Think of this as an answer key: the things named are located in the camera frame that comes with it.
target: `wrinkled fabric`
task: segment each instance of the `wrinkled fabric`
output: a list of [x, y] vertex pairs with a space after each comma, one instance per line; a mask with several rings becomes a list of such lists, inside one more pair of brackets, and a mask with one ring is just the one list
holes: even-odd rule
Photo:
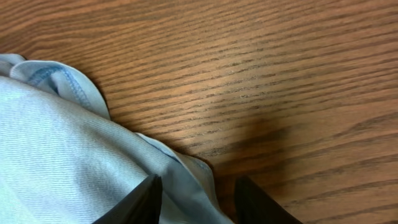
[[112, 122], [84, 74], [0, 55], [0, 223], [93, 223], [149, 174], [159, 223], [232, 223], [210, 168]]

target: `wood grain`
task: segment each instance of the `wood grain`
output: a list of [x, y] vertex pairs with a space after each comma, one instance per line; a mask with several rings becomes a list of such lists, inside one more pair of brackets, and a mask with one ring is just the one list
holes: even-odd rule
[[304, 223], [398, 222], [395, 0], [6, 0], [0, 49], [87, 74], [115, 122]]

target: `tabletop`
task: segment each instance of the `tabletop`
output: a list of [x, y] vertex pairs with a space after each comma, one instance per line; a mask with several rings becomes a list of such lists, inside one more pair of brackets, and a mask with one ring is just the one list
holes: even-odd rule
[[304, 223], [398, 222], [395, 0], [5, 0], [0, 49], [85, 73], [112, 119], [248, 175]]

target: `folded fabric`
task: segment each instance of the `folded fabric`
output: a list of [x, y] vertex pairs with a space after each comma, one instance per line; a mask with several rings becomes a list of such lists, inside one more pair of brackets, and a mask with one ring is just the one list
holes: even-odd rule
[[110, 121], [84, 74], [0, 55], [0, 223], [93, 223], [150, 174], [159, 223], [232, 223], [210, 168]]

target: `fabric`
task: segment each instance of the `fabric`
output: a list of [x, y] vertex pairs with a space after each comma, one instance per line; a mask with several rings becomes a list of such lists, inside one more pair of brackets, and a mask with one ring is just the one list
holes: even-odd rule
[[93, 223], [150, 174], [159, 223], [232, 223], [210, 168], [110, 121], [84, 74], [0, 55], [0, 223]]

